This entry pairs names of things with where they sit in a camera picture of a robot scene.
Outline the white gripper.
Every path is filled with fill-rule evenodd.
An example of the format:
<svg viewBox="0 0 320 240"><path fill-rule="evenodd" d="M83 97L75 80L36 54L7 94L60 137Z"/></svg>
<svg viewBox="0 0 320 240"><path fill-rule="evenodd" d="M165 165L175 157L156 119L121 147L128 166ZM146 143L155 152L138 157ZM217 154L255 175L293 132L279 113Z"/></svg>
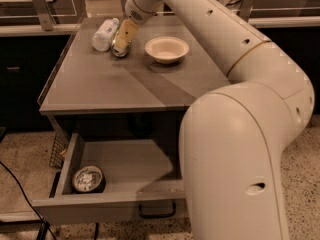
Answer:
<svg viewBox="0 0 320 240"><path fill-rule="evenodd" d="M159 6L159 0L127 0L125 12L129 19L122 22L119 31L120 38L131 41L137 33L137 24L144 24L151 18Z"/></svg>

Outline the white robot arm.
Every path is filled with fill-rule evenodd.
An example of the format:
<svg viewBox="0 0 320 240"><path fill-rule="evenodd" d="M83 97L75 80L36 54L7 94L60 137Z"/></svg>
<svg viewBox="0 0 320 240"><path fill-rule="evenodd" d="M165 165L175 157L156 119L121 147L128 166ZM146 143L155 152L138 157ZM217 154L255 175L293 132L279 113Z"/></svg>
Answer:
<svg viewBox="0 0 320 240"><path fill-rule="evenodd" d="M179 155L194 240L290 240L281 155L310 121L314 89L275 43L216 0L127 0L134 30L166 3L229 85L198 98Z"/></svg>

